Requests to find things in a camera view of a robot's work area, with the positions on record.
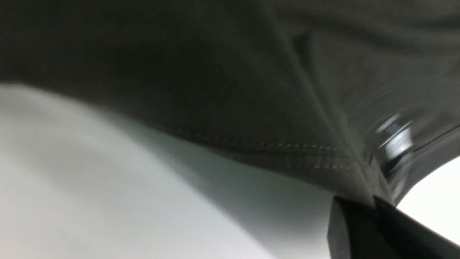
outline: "shiny black material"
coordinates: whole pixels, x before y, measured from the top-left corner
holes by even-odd
[[[375,197],[375,208],[334,198],[332,259],[457,259],[460,247]]]

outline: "dark gray fabric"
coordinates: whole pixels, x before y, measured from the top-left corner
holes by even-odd
[[[396,114],[411,123],[413,158],[401,172],[405,186],[397,201],[460,155],[459,1],[279,0],[276,6],[316,84],[334,96],[382,167],[385,140],[375,130]]]
[[[366,150],[394,113],[416,161],[459,154],[421,152],[460,124],[459,15],[455,0],[6,0],[0,79],[370,204],[390,200]]]

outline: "stitching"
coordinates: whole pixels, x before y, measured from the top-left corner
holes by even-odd
[[[247,141],[238,141],[230,138],[223,138],[217,135],[212,134],[203,134],[198,132],[193,132],[189,129],[175,128],[170,126],[161,126],[165,131],[177,132],[180,135],[186,135],[191,138],[212,141],[220,144],[235,146],[235,147],[275,147],[275,148],[287,148],[287,149],[319,149],[319,150],[328,150],[328,151],[338,151],[338,148],[332,146],[321,146],[318,144],[309,144],[309,143],[284,143],[284,142],[247,142]]]

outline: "seam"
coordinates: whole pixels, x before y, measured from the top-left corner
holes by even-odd
[[[273,149],[290,149],[290,150],[305,150],[305,149],[316,149],[316,150],[324,150],[326,152],[337,152],[339,151],[338,148],[329,146],[329,145],[321,145],[317,143],[304,143],[304,142],[274,142],[274,141],[241,141],[237,139],[232,139],[228,137],[222,137],[214,134],[204,134],[199,132],[194,132],[189,129],[183,129],[180,127],[171,127],[165,125],[157,125],[160,129],[170,132],[176,133],[180,136],[186,136],[192,139],[205,141],[208,143],[214,144],[221,144],[224,146],[230,147],[252,147],[252,148],[273,148]]]

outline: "white surface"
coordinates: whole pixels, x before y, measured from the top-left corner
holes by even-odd
[[[0,87],[0,258],[327,259],[332,195]]]
[[[415,185],[398,208],[460,245],[460,158]]]

